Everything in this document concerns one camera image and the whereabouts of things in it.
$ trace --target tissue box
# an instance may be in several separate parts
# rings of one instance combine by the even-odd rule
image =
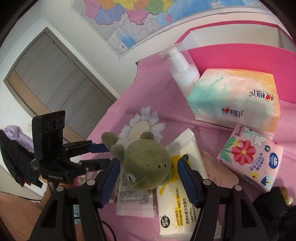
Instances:
[[[240,123],[270,139],[281,113],[273,75],[242,69],[207,69],[187,103],[196,120],[228,128]]]
[[[217,160],[264,191],[270,191],[281,164],[283,147],[267,137],[237,125]]]

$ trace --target flower pattern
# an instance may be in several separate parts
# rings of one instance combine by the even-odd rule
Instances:
[[[234,160],[242,166],[246,163],[251,164],[254,161],[253,155],[256,153],[255,147],[251,146],[248,140],[239,140],[239,143],[242,143],[242,147],[236,146],[231,149]]]
[[[235,141],[233,142],[232,146],[233,146],[233,147],[236,147],[236,146],[238,146],[238,144],[239,144],[239,140],[235,140]]]
[[[129,125],[123,127],[119,137],[140,137],[143,132],[150,131],[154,135],[154,140],[161,142],[163,136],[160,132],[164,130],[165,123],[157,123],[159,121],[158,114],[156,111],[150,114],[150,106],[142,107],[140,113],[136,113],[135,117],[130,120]]]
[[[270,146],[266,145],[265,148],[264,148],[264,150],[265,150],[266,152],[269,152],[269,151],[270,151]]]

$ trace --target pink box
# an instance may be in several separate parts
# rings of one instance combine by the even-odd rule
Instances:
[[[223,165],[268,192],[279,171],[283,147],[240,124],[217,157]]]

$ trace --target wet wipes package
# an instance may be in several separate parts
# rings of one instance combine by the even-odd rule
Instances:
[[[268,137],[238,124],[217,160],[255,187],[268,192],[279,171],[283,150]]]
[[[160,239],[189,240],[197,223],[200,209],[191,204],[177,171],[177,162],[185,154],[189,164],[203,178],[207,173],[196,144],[194,133],[187,129],[166,146],[172,159],[172,179],[157,188],[157,204],[160,223]],[[219,238],[221,226],[217,223],[215,238]]]
[[[270,139],[281,115],[273,75],[243,69],[207,69],[187,103],[196,120],[228,128],[239,123]]]

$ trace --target pearl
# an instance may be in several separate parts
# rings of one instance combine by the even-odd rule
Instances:
[[[286,200],[287,197],[288,197],[288,190],[287,190],[287,188],[285,188],[285,187],[279,187],[279,189],[281,190],[281,193],[282,193],[284,199]]]
[[[287,197],[285,202],[286,202],[286,205],[288,205],[290,207],[290,206],[292,206],[294,204],[294,198],[293,197]]]

